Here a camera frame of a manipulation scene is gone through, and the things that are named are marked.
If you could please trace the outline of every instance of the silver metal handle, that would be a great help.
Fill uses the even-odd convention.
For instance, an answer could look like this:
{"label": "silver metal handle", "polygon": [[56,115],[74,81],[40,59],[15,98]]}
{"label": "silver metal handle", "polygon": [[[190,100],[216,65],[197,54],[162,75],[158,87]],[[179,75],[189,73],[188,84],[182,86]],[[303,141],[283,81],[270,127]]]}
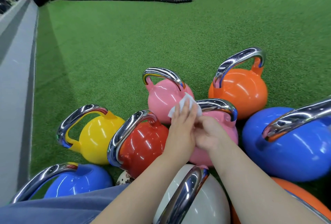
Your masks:
{"label": "silver metal handle", "polygon": [[34,176],[29,182],[27,182],[11,199],[10,204],[27,201],[31,198],[31,196],[36,192],[36,190],[42,186],[47,180],[52,177],[59,175],[64,172],[75,172],[77,171],[78,166],[70,163],[57,164],[54,166],[50,166],[41,172],[39,172],[36,176]]}
{"label": "silver metal handle", "polygon": [[269,142],[274,142],[284,134],[328,115],[331,115],[331,97],[285,113],[267,125],[262,132],[262,137]]}
{"label": "silver metal handle", "polygon": [[173,82],[180,91],[182,91],[186,88],[185,83],[179,77],[179,75],[177,73],[175,73],[171,70],[165,69],[165,68],[151,67],[151,68],[146,69],[143,73],[143,81],[144,81],[145,85],[148,85],[148,83],[147,83],[148,76],[157,76],[157,77],[167,78],[171,82]]}
{"label": "silver metal handle", "polygon": [[144,120],[148,120],[151,124],[158,121],[156,116],[149,110],[138,111],[133,114],[124,124],[118,129],[109,142],[107,149],[107,159],[112,166],[120,167],[122,164],[118,160],[118,153],[122,143],[133,132],[138,124]]}
{"label": "silver metal handle", "polygon": [[58,131],[56,132],[56,137],[58,143],[65,148],[72,147],[72,144],[66,141],[67,131],[71,126],[73,126],[77,121],[79,121],[85,114],[90,112],[101,112],[103,114],[108,113],[108,109],[100,107],[96,104],[88,104],[80,107],[75,110],[69,117],[67,117],[59,126]]}
{"label": "silver metal handle", "polygon": [[213,86],[215,88],[221,88],[223,79],[227,72],[235,67],[236,65],[252,58],[258,57],[260,59],[259,68],[264,66],[265,63],[265,52],[258,47],[251,47],[246,50],[240,51],[239,53],[229,57],[219,67],[213,79]]}
{"label": "silver metal handle", "polygon": [[231,122],[237,120],[238,112],[236,107],[229,101],[220,98],[209,98],[196,101],[200,105],[202,112],[221,111],[231,116]]}
{"label": "silver metal handle", "polygon": [[291,193],[290,191],[288,191],[286,189],[285,189],[285,191],[288,192],[296,200],[298,200],[301,204],[303,204],[306,208],[308,208],[309,210],[311,210],[319,218],[321,218],[322,221],[324,221],[325,223],[328,223],[328,224],[331,223],[331,221],[329,220],[328,217],[326,217],[324,214],[322,214],[321,212],[319,212],[317,209],[315,209],[314,207],[312,207],[311,205],[309,205],[307,202],[305,202],[304,200],[302,200],[301,198],[299,198],[298,196],[296,196],[294,193]]}
{"label": "silver metal handle", "polygon": [[194,166],[184,177],[156,224],[180,224],[209,176],[206,168]]}

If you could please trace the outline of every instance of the artificial turf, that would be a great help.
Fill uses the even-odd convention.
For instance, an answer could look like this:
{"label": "artificial turf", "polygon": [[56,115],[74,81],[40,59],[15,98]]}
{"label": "artificial turf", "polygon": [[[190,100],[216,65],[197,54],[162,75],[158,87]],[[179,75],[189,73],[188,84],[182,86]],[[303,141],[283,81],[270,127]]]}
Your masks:
{"label": "artificial turf", "polygon": [[[61,121],[80,106],[99,104],[125,120],[147,108],[141,74],[148,67],[176,71],[196,99],[204,99],[219,64],[245,48],[259,46],[267,52],[263,72],[267,107],[295,108],[330,95],[330,3],[56,0],[41,7],[31,175],[56,163],[87,163],[55,138]],[[76,139],[84,122],[71,131]],[[241,132],[243,122],[237,125]],[[115,180],[121,172],[107,169]],[[331,208],[330,180],[328,175],[300,186]]]}

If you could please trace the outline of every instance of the blue fabric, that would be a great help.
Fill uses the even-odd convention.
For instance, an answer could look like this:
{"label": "blue fabric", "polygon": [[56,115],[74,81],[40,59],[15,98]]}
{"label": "blue fabric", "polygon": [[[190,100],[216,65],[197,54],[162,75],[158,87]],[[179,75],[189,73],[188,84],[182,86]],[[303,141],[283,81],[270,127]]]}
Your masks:
{"label": "blue fabric", "polygon": [[88,224],[128,185],[6,205],[0,208],[0,223]]}

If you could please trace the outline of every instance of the paper towel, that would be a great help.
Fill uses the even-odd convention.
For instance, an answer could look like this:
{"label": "paper towel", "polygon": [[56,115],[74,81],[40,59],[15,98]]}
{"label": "paper towel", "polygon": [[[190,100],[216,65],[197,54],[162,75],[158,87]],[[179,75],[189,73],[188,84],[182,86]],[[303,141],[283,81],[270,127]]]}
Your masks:
{"label": "paper towel", "polygon": [[[187,99],[189,99],[189,101],[190,101],[190,110],[192,108],[193,103],[196,103],[194,98],[190,94],[185,92],[185,96],[179,101],[180,111],[182,111],[182,109],[184,107],[184,103]],[[168,117],[171,118],[172,115],[174,114],[174,112],[175,112],[175,106],[171,108],[171,110],[168,114]],[[198,105],[197,117],[200,117],[200,116],[202,116],[202,110],[201,110],[201,107]]]}

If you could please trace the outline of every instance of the person's right arm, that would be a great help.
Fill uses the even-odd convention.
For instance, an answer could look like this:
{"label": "person's right arm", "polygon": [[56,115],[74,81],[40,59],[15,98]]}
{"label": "person's right arm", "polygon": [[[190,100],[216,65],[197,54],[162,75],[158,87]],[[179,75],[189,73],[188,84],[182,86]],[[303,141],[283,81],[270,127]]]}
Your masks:
{"label": "person's right arm", "polygon": [[259,168],[211,117],[198,118],[196,145],[206,150],[242,224],[323,224]]}

